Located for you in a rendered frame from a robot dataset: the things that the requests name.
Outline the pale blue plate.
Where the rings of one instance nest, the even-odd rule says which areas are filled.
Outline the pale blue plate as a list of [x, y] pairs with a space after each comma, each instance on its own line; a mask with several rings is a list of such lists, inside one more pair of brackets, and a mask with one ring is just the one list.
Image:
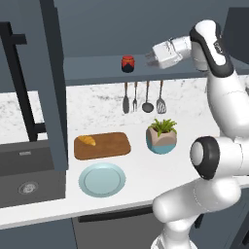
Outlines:
[[79, 187], [88, 196], [108, 197], [117, 194], [125, 185], [125, 173], [109, 162], [94, 163], [79, 177]]

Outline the hanging slotted spatula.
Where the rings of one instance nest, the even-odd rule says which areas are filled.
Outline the hanging slotted spatula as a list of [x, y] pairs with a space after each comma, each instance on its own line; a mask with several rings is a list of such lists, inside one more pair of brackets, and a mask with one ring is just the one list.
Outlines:
[[166, 113], [166, 105], [164, 100], [161, 98], [161, 92], [162, 92], [162, 86], [163, 86], [163, 81], [160, 81], [160, 95], [157, 100], [157, 112], [158, 114], [165, 114]]

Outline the dark grey wall cabinet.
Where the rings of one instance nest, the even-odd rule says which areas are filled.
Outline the dark grey wall cabinet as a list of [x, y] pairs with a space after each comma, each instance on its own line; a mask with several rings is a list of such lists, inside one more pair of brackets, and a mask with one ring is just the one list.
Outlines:
[[[168, 69], [150, 67], [145, 54], [171, 37], [187, 35], [206, 18], [224, 29], [229, 8], [249, 7], [249, 0], [54, 0], [58, 9], [68, 86], [146, 80], [199, 78], [183, 60]], [[122, 58], [135, 60], [131, 73]]]

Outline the brown wooden cutting board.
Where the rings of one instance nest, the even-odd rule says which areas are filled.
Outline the brown wooden cutting board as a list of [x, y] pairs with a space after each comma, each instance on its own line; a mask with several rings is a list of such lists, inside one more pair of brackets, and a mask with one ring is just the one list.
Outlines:
[[77, 160], [110, 158], [126, 155], [131, 151], [127, 136], [123, 132], [98, 133], [89, 136], [95, 140], [95, 146], [87, 145], [78, 137], [75, 138], [74, 156]]

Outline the hanging dark ladle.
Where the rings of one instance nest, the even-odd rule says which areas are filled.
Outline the hanging dark ladle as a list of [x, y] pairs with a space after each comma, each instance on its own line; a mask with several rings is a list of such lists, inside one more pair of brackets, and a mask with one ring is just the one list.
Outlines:
[[[149, 86], [150, 82], [146, 83], [146, 97], [149, 97]], [[154, 105], [150, 103], [148, 100], [142, 104], [142, 110], [146, 113], [151, 113], [154, 110]]]

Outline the black tap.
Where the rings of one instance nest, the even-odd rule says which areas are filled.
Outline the black tap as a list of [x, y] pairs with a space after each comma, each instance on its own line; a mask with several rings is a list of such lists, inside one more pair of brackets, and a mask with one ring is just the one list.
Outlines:
[[36, 124], [34, 121], [25, 80], [23, 78], [23, 73], [18, 57], [17, 45], [26, 45], [26, 38], [24, 34], [14, 34], [11, 24], [8, 21], [0, 21], [0, 38], [5, 56], [7, 58], [16, 94], [18, 96], [18, 103], [22, 113], [28, 139], [30, 142], [34, 142], [38, 139], [39, 133], [46, 132], [46, 126], [44, 123]]

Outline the dark grey cabinet door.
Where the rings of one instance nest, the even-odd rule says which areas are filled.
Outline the dark grey cabinet door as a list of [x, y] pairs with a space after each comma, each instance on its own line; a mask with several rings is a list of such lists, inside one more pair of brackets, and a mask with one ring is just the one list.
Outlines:
[[40, 0], [45, 26], [47, 47], [53, 75], [53, 90], [59, 117], [59, 128], [63, 138], [63, 161], [68, 169], [66, 86], [63, 71], [63, 48], [61, 42], [57, 7], [53, 0]]
[[223, 38], [230, 55], [249, 65], [249, 7], [229, 8]]

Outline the dark grey sink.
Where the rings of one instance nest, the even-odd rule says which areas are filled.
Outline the dark grey sink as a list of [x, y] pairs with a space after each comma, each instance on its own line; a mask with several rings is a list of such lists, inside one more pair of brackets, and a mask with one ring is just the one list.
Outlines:
[[65, 198], [48, 140], [0, 145], [0, 208]]

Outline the hanging metal fork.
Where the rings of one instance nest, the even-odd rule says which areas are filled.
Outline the hanging metal fork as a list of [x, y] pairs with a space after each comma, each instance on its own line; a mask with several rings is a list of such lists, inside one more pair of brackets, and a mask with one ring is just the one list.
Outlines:
[[134, 82], [134, 98], [132, 101], [133, 112], [137, 111], [137, 85], [138, 85], [138, 83]]

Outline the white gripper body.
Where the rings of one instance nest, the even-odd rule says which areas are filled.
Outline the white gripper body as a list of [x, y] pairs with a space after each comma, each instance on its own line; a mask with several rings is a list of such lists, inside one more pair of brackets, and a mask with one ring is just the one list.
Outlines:
[[154, 63], [160, 69], [165, 69], [176, 65], [182, 60], [170, 41], [165, 41], [153, 46]]

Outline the potted green plant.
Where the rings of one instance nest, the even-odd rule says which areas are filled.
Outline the potted green plant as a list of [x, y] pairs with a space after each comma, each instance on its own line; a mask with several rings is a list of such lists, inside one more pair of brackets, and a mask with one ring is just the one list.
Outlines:
[[158, 119], [146, 130], [147, 147], [155, 154], [164, 155], [171, 152], [177, 144], [176, 122], [171, 119], [160, 122]]

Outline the dark grey base cabinet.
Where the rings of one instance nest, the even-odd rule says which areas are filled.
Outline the dark grey base cabinet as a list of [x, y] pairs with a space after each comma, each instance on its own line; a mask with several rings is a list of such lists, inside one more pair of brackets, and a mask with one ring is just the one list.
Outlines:
[[248, 231], [249, 188], [246, 188], [232, 207], [205, 214], [200, 227], [192, 227], [190, 238], [197, 249], [249, 249], [249, 245], [242, 244]]
[[70, 219], [0, 231], [0, 249], [78, 249]]

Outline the hanging dark spoon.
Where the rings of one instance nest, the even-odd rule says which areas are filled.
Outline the hanging dark spoon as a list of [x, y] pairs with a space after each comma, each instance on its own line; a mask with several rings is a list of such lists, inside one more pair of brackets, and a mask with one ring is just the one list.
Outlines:
[[129, 99], [127, 96], [127, 82], [124, 83], [123, 111], [125, 114], [129, 112]]

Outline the grey dishwasher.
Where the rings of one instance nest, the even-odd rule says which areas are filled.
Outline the grey dishwasher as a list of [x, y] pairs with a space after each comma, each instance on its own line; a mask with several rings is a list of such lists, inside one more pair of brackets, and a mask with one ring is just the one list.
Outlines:
[[153, 212], [109, 221], [79, 223], [72, 219], [78, 249], [150, 249], [162, 231]]

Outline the red lidded jam jar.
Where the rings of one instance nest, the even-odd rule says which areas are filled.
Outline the red lidded jam jar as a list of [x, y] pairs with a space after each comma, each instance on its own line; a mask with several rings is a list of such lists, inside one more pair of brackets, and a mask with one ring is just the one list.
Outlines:
[[131, 73], [134, 70], [135, 60], [132, 55], [124, 55], [122, 58], [122, 71]]

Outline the golden croissant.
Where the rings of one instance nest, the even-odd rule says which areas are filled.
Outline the golden croissant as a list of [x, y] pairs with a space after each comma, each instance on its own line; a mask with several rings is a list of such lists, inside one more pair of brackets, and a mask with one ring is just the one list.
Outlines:
[[95, 140], [91, 136], [89, 136], [89, 135], [80, 135], [78, 137], [78, 139], [81, 142], [83, 142], [83, 143], [85, 143], [87, 145], [91, 145], [91, 146], [95, 146], [96, 145]]

